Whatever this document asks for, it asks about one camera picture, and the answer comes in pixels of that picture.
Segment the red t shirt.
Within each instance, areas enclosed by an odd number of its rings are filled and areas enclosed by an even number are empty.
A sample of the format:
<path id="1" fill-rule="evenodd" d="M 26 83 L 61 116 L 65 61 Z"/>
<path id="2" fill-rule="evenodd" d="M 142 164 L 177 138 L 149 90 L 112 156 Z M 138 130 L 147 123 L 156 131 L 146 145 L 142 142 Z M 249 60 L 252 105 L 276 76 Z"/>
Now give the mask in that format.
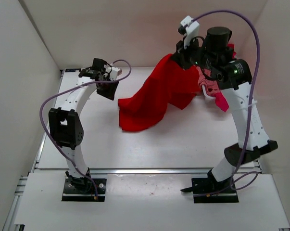
<path id="1" fill-rule="evenodd" d="M 171 54 L 163 57 L 142 87 L 130 98 L 118 99 L 119 127 L 139 132 L 159 123 L 169 104 L 186 108 L 200 91 L 196 67 L 182 69 Z"/>

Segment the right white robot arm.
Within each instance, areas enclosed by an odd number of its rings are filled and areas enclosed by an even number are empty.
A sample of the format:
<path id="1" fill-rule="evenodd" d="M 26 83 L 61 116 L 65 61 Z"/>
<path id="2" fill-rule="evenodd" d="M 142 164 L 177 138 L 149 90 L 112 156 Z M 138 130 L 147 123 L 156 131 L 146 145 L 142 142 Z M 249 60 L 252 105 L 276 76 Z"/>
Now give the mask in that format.
<path id="1" fill-rule="evenodd" d="M 182 69 L 197 66 L 207 80 L 217 81 L 232 114 L 238 135 L 238 142 L 224 150 L 224 158 L 211 169 L 207 177 L 195 185 L 182 189 L 184 193 L 212 195 L 228 188 L 234 189 L 233 175 L 241 164 L 252 162 L 260 156 L 278 148 L 277 142 L 266 134 L 253 98 L 255 77 L 251 75 L 248 63 L 234 57 L 234 50 L 228 46 L 231 30 L 226 27 L 211 27 L 206 37 L 185 36 L 176 45 L 171 56 Z"/>

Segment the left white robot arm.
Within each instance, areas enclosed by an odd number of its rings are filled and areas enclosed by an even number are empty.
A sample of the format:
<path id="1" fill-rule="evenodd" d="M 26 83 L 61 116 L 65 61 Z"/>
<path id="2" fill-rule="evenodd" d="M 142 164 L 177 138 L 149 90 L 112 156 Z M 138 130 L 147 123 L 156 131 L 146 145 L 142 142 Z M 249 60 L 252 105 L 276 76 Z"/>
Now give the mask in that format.
<path id="1" fill-rule="evenodd" d="M 95 58 L 91 67 L 80 71 L 76 86 L 66 100 L 48 113 L 50 135 L 68 165 L 67 178 L 82 193 L 88 192 L 94 184 L 80 147 L 84 138 L 80 113 L 93 92 L 113 100 L 118 86 L 116 79 L 121 73 L 120 68 Z"/>

